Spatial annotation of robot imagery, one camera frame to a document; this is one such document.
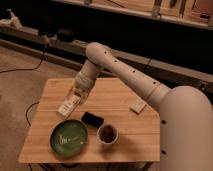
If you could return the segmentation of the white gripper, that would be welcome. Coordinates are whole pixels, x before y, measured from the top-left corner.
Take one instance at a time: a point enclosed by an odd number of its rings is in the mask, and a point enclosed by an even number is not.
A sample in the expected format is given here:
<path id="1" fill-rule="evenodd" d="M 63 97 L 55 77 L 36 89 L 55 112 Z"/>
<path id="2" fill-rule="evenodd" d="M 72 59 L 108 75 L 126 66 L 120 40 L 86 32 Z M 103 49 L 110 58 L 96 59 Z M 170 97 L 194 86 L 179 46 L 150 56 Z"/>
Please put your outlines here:
<path id="1" fill-rule="evenodd" d="M 80 84 L 73 84 L 69 90 L 68 98 L 71 98 L 73 95 L 76 95 L 80 98 L 81 102 L 87 100 L 90 94 L 91 88 L 88 86 L 80 85 Z"/>

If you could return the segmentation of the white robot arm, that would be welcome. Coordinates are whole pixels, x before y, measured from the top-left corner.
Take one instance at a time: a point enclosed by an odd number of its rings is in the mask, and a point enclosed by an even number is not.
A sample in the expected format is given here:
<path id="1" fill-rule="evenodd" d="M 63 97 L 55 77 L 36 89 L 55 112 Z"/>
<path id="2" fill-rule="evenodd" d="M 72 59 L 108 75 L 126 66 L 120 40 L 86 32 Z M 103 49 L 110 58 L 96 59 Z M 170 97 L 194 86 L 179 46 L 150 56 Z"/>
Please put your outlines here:
<path id="1" fill-rule="evenodd" d="M 90 91 L 106 68 L 159 113 L 160 171 L 213 171 L 213 107 L 202 91 L 170 88 L 118 60 L 98 42 L 88 44 L 85 53 L 75 91 Z"/>

